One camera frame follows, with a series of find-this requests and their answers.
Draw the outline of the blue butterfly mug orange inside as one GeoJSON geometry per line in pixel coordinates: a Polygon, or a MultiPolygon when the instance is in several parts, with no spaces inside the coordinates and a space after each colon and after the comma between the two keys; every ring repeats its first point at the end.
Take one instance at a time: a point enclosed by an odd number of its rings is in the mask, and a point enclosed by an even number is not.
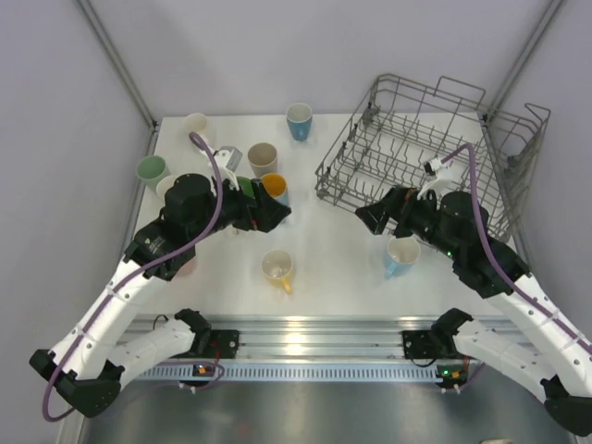
{"type": "Polygon", "coordinates": [[[277,173],[268,173],[261,177],[266,192],[285,206],[290,205],[288,185],[286,180],[277,173]]]}

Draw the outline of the yellow mug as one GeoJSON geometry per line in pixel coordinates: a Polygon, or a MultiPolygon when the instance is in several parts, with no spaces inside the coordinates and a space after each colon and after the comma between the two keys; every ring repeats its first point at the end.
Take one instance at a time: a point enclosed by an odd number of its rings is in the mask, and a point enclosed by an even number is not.
{"type": "Polygon", "coordinates": [[[273,250],[264,255],[261,261],[265,279],[274,287],[292,294],[294,263],[290,254],[284,250],[273,250]]]}

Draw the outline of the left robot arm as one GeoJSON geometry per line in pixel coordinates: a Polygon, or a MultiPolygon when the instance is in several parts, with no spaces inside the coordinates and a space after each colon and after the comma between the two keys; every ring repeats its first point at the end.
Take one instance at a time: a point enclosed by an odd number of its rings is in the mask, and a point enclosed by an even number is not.
{"type": "Polygon", "coordinates": [[[261,180],[250,185],[246,193],[227,179],[185,174],[175,180],[159,216],[136,233],[85,316],[53,348],[32,355],[30,365],[47,381],[48,392],[56,391],[71,410],[93,418],[144,371],[209,350],[211,324],[192,309],[138,339],[117,342],[140,309],[194,258],[196,241],[228,226],[268,233],[290,215],[261,180]]]}

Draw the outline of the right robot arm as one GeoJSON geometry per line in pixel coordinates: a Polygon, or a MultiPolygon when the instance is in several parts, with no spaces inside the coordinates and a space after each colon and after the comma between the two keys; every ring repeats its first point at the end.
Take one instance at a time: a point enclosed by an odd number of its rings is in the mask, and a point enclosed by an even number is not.
{"type": "Polygon", "coordinates": [[[505,314],[535,347],[501,338],[460,309],[431,326],[440,355],[474,357],[527,389],[553,420],[578,437],[591,434],[591,342],[542,290],[527,263],[487,234],[488,213],[465,191],[441,200],[433,191],[392,188],[355,214],[374,234],[389,221],[393,234],[415,235],[452,261],[452,271],[481,299],[505,314]]]}

